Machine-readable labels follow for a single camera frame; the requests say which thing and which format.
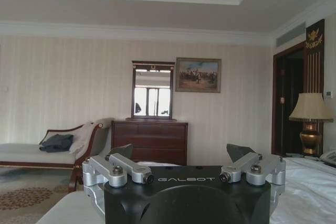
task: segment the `gold lamp base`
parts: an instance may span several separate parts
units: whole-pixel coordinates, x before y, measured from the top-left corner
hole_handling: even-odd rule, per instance
[[[300,133],[303,144],[303,154],[317,156],[317,145],[322,141],[322,135],[317,131],[317,124],[307,122],[304,130]]]

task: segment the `lampshade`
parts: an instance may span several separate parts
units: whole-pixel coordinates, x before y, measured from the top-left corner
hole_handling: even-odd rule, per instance
[[[301,93],[289,120],[301,122],[333,121],[321,93]]]

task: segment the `mirror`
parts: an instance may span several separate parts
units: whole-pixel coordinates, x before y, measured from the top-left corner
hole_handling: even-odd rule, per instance
[[[172,118],[174,62],[133,61],[132,118]]]

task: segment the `bed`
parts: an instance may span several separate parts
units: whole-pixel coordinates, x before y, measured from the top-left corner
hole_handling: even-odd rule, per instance
[[[280,196],[270,223],[336,223],[336,168],[306,158],[285,160],[286,191]],[[77,191],[65,196],[37,222],[57,223],[104,224],[104,220],[92,207],[90,198]]]

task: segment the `dresser drawer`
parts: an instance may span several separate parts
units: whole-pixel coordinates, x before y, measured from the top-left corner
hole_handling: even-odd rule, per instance
[[[138,124],[138,134],[184,137],[185,126],[169,124]]]
[[[184,149],[184,138],[153,135],[122,135],[114,137],[114,146],[133,144],[133,147],[151,147],[167,149]]]
[[[154,148],[133,148],[132,160],[153,161],[159,163],[172,163],[186,165],[185,153],[183,150],[164,150]]]
[[[137,134],[138,125],[133,123],[116,123],[113,130],[115,136]]]

